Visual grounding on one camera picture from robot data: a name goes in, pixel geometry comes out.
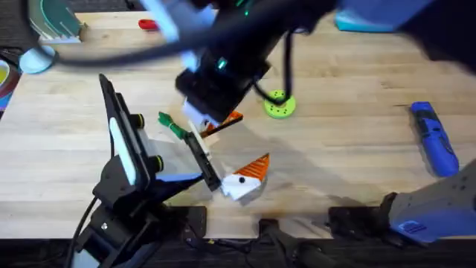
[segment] blue marker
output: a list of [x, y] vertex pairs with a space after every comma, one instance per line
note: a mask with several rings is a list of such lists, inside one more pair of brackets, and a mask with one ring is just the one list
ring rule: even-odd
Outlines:
[[431, 104], [427, 101], [415, 102], [411, 104], [410, 109], [416, 119], [426, 157], [435, 174], [453, 176], [458, 173], [458, 158]]

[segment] green gear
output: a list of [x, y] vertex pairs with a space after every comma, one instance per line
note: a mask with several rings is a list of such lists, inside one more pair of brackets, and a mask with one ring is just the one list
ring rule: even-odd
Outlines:
[[[274, 90], [270, 92], [269, 95], [275, 99], [284, 98], [284, 91], [280, 89]], [[266, 113], [272, 118], [284, 119], [291, 116], [296, 110], [296, 100], [293, 96], [291, 96], [290, 99], [288, 99], [287, 102], [281, 106], [276, 106], [265, 100], [263, 106], [265, 107]]]

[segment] black knob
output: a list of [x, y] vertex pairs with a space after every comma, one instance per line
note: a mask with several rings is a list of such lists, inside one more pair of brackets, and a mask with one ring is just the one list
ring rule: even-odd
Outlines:
[[132, 127], [142, 130], [146, 126], [146, 121], [142, 114], [134, 114], [129, 116]]
[[162, 156], [150, 156], [149, 157], [149, 167], [152, 168], [154, 173], [161, 172], [164, 170], [164, 160]]

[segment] green led light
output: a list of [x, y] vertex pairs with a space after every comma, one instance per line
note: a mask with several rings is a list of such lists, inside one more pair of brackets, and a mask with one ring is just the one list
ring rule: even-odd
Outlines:
[[220, 58], [220, 59], [218, 60], [218, 69], [219, 69], [219, 70], [223, 69], [223, 68], [227, 65], [227, 63], [228, 63], [228, 62], [227, 62], [225, 59]]

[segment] black cable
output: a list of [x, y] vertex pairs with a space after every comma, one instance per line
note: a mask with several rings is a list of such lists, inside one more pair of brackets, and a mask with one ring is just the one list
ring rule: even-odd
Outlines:
[[91, 212], [92, 207], [94, 206], [96, 201], [97, 201], [97, 197], [94, 197], [92, 201], [89, 203], [88, 208], [84, 211], [84, 214], [81, 217], [81, 220], [78, 223], [76, 230], [74, 231], [73, 238], [71, 239], [71, 242], [69, 243], [68, 254], [66, 255], [65, 268], [71, 267], [71, 261], [73, 260], [73, 254], [74, 254], [74, 245], [76, 244], [76, 240], [80, 236], [80, 232], [81, 232], [81, 229], [83, 228], [84, 222], [86, 221], [86, 218], [88, 217], [89, 212]]
[[[170, 57], [181, 51], [195, 50], [224, 40], [230, 41], [232, 39], [238, 39], [243, 35], [249, 34], [250, 31], [255, 31], [259, 25], [264, 22], [276, 19], [277, 16], [282, 16], [284, 13], [289, 12], [298, 2], [299, 1], [294, 0], [260, 1], [254, 5], [249, 16], [243, 16], [241, 12], [235, 12], [224, 22], [220, 22], [207, 30], [183, 36], [179, 41], [130, 52], [128, 54], [88, 60], [84, 60], [84, 57], [63, 58], [58, 55], [55, 60], [66, 66], [111, 67]], [[28, 0], [20, 0], [19, 5], [20, 23], [24, 28], [28, 43], [40, 54], [52, 58], [52, 56], [39, 45], [38, 40], [35, 37], [35, 32], [30, 27]]]
[[268, 93], [264, 92], [258, 81], [255, 80], [253, 82], [255, 92], [264, 98], [265, 100], [269, 101], [274, 105], [283, 105], [287, 102], [291, 95], [292, 95], [292, 35], [294, 33], [294, 29], [288, 31], [286, 33], [286, 37], [284, 39], [284, 56], [283, 56], [283, 81], [284, 81], [284, 98], [272, 98], [268, 95]]

